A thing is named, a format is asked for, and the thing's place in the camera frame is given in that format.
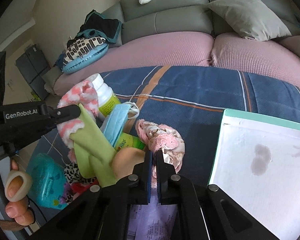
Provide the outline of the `person's left hand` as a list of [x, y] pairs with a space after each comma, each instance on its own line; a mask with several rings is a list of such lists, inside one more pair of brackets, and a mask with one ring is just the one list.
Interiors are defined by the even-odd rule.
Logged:
[[[7, 188], [7, 193], [10, 198], [19, 191], [23, 185], [23, 179], [18, 176], [15, 177]], [[8, 217], [13, 218], [15, 222], [22, 226], [28, 226], [35, 222], [34, 214], [29, 209], [29, 200], [27, 197], [19, 200], [18, 202], [9, 202], [6, 205], [5, 211]]]

